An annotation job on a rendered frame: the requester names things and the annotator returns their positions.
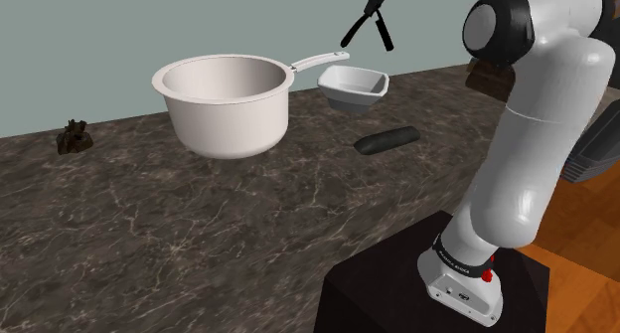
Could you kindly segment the dark brown crumpled lump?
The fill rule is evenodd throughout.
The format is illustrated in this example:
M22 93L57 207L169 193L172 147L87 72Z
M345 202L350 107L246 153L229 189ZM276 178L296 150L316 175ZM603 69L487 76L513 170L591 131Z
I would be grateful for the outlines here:
M83 120L71 119L65 127L65 131L56 137L57 151L59 155L80 153L93 146L93 140L85 131L87 123Z

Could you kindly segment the black robot stand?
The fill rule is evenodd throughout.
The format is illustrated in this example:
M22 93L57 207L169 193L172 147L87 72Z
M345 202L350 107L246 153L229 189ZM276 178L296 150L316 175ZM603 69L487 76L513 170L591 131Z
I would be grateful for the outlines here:
M549 268L516 251L495 254L504 307L486 328L429 297L417 258L450 221L443 211L334 265L313 333L545 333Z

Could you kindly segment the white square bowl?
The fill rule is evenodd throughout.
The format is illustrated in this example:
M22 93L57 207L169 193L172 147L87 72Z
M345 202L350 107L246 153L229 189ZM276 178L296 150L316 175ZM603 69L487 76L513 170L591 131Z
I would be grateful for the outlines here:
M331 108L364 113L388 92L389 76L373 70L334 65L318 78L317 85Z

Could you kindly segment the black oblong bar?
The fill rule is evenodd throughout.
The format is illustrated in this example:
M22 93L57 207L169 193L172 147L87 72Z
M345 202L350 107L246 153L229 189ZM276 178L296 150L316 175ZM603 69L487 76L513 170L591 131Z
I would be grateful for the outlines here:
M420 137L421 134L415 127L404 126L364 136L353 146L360 154L374 155L415 142Z

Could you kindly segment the dark grey ribbed appliance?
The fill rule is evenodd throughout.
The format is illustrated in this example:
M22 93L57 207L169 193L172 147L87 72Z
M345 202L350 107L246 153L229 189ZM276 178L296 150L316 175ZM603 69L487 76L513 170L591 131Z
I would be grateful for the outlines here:
M592 179L620 159L620 98L612 101L582 133L568 155L561 177L577 183Z

